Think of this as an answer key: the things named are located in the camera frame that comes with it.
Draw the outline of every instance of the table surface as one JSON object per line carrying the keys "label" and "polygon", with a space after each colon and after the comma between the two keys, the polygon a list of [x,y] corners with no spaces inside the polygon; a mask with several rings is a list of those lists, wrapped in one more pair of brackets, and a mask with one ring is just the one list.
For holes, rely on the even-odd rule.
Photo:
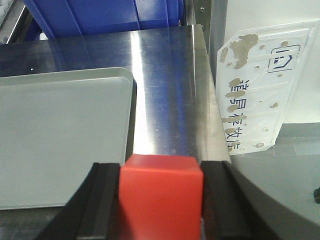
{"label": "table surface", "polygon": [[[230,160],[200,25],[12,43],[0,53],[0,77],[127,68],[137,85],[134,153]],[[32,239],[57,212],[0,211],[0,240]]]}

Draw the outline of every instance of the white label sign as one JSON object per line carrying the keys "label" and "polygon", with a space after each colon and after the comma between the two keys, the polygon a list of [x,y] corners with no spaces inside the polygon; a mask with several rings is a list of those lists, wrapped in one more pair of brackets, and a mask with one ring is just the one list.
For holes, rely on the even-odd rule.
{"label": "white label sign", "polygon": [[230,155],[275,144],[318,24],[241,30],[218,51],[216,94]]}

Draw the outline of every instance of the red block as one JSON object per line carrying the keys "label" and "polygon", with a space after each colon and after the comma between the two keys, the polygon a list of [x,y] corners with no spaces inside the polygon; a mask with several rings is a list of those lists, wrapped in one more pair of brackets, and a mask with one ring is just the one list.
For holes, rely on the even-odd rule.
{"label": "red block", "polygon": [[132,155],[120,169],[120,239],[199,240],[203,178],[193,157]]}

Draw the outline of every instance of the white wall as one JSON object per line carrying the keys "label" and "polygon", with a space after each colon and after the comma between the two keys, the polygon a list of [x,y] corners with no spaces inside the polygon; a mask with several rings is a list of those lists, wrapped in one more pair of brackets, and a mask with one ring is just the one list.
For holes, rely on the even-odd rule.
{"label": "white wall", "polygon": [[[228,0],[224,43],[239,30],[319,18],[320,0]],[[320,122],[320,29],[284,122]]]}

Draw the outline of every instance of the blue bin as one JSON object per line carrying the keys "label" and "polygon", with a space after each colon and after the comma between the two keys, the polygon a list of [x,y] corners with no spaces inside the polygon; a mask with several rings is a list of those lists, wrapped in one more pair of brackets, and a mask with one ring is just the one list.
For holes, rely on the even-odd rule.
{"label": "blue bin", "polygon": [[49,39],[178,26],[183,0],[23,0]]}

